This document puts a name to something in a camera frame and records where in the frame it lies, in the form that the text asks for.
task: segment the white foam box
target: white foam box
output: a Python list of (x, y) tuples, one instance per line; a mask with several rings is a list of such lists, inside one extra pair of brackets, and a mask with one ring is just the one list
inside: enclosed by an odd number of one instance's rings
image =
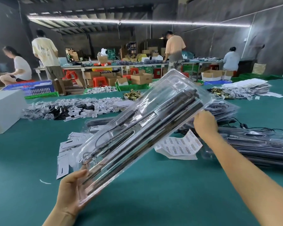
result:
[(20, 119), (27, 106), (22, 90), (0, 90), (0, 134)]

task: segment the red plastic stool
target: red plastic stool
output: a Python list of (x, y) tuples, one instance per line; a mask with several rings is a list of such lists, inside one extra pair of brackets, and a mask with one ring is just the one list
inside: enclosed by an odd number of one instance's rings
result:
[(123, 78), (127, 78), (128, 80), (131, 80), (131, 74), (128, 74), (128, 75), (123, 75)]
[(21, 82), (16, 82), (16, 83), (12, 83), (12, 84), (18, 84), (18, 83), (33, 83), (35, 82), (35, 80), (26, 80), (26, 81), (21, 81)]
[(74, 70), (66, 70), (66, 77), (64, 79), (72, 79), (73, 83), (76, 83), (76, 79), (78, 79), (78, 75)]
[(136, 67), (130, 68), (130, 74), (132, 75), (132, 74), (134, 74), (134, 72), (135, 72), (135, 74), (138, 74), (139, 73), (139, 69), (136, 68)]
[(93, 87), (99, 87), (99, 86), (107, 86), (107, 80), (106, 77), (101, 76), (101, 77), (93, 77)]
[(153, 79), (161, 78), (161, 76), (162, 76), (161, 69), (160, 68), (155, 68), (153, 70)]
[(219, 64), (211, 64), (209, 65), (210, 70), (219, 70)]
[(188, 72), (182, 72), (182, 74), (183, 74), (184, 76), (186, 76), (187, 78), (190, 77)]

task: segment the green table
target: green table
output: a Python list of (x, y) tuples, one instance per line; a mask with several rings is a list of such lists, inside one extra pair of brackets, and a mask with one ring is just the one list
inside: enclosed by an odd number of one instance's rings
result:
[[(283, 80), (270, 84), (272, 92), (283, 94)], [(237, 118), (250, 127), (283, 129), (283, 98), (265, 96), (233, 103), (241, 107)], [(56, 202), (59, 144), (69, 133), (79, 132), (85, 120), (21, 119), (0, 135), (0, 226), (42, 225)], [(266, 172), (283, 186), (283, 172)], [(169, 160), (151, 150), (107, 186), (82, 211), (76, 225), (258, 223), (217, 163)]]

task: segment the person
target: person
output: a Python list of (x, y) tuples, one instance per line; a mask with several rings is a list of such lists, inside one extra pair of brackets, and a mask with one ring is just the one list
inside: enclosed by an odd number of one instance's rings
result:
[(174, 35), (172, 31), (166, 32), (166, 38), (168, 41), (166, 42), (166, 57), (164, 63), (169, 58), (168, 71), (172, 68), (181, 71), (181, 63), (183, 61), (181, 51), (182, 49), (185, 49), (186, 45), (184, 44), (183, 39), (178, 35)]
[(0, 81), (6, 86), (18, 82), (31, 80), (31, 68), (28, 62), (11, 46), (3, 48), (4, 54), (14, 59), (15, 72), (0, 76)]
[[(213, 150), (230, 182), (262, 226), (283, 226), (283, 188), (242, 156), (218, 133), (215, 117), (209, 111), (195, 116), (198, 135)], [(76, 181), (87, 171), (76, 171), (61, 180), (53, 211), (43, 226), (70, 226), (83, 207), (76, 199)]]
[(224, 56), (223, 70), (237, 71), (240, 62), (240, 56), (236, 52), (236, 47), (231, 47), (230, 51)]
[(66, 95), (62, 80), (64, 73), (58, 60), (58, 50), (53, 44), (53, 41), (45, 37), (43, 30), (38, 29), (36, 33), (38, 38), (32, 41), (33, 53), (41, 60), (46, 70), (47, 78), (53, 81), (57, 78), (63, 94)]

